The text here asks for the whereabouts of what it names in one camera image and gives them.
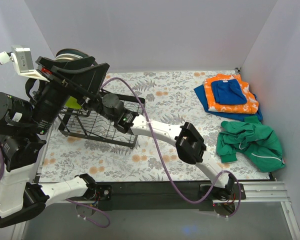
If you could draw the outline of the black wire dish rack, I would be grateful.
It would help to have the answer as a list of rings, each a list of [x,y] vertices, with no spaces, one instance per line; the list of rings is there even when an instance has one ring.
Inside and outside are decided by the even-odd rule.
[[[137,136],[121,133],[114,124],[94,110],[64,107],[59,116],[58,130],[66,137],[76,137],[133,149]]]

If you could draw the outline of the lime green plate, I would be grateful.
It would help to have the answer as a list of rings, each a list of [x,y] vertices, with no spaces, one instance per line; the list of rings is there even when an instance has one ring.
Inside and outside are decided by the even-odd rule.
[[[77,103],[77,99],[72,96],[69,97],[69,99],[65,103],[65,106],[67,108],[76,109],[76,110],[80,110],[82,108],[81,105]]]

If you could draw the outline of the large dark teal plate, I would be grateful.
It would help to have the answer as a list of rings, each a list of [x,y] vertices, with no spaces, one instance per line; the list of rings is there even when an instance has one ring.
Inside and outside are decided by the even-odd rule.
[[[73,48],[64,48],[64,49],[61,49],[59,50],[57,53],[56,53],[56,56],[60,56],[62,54],[72,54],[72,55],[77,55],[77,56],[80,56],[82,58],[85,58],[85,57],[88,57],[89,55],[86,54],[85,52],[82,52],[80,50],[77,50],[77,49],[73,49]]]

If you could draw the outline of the white bowl plate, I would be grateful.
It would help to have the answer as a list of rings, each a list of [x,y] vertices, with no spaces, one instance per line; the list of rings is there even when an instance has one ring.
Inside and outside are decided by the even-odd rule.
[[[71,54],[71,53],[63,53],[55,57],[56,61],[73,61],[81,59],[82,56],[79,56],[77,54]]]

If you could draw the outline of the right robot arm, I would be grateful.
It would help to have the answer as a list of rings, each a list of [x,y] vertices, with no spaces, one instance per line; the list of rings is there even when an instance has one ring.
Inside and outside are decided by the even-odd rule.
[[[186,164],[197,167],[211,181],[205,198],[227,200],[235,192],[235,177],[227,173],[211,158],[203,137],[193,124],[167,124],[127,109],[117,94],[106,93],[82,103],[85,110],[95,111],[109,121],[123,134],[151,137],[155,142],[163,141],[176,148],[178,158]]]

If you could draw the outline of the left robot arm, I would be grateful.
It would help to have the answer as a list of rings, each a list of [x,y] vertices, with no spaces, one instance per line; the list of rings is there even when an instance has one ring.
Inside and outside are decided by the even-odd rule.
[[[89,174],[54,183],[32,184],[30,177],[42,139],[70,97],[97,109],[109,65],[92,56],[71,60],[37,59],[38,77],[25,83],[28,100],[0,92],[0,228],[31,220],[54,203],[73,197],[95,199],[98,186]]]

